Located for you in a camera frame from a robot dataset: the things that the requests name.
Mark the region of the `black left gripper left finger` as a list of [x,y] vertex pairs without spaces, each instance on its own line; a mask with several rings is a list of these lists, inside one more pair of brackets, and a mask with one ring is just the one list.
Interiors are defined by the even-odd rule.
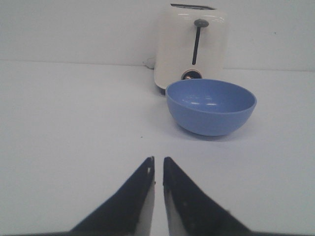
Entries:
[[149,233],[155,200],[155,161],[148,157],[72,233]]

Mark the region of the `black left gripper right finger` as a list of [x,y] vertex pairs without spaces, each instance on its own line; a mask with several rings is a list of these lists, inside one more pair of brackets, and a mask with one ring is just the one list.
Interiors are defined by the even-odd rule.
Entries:
[[170,233],[250,233],[208,197],[171,157],[163,162],[164,201]]

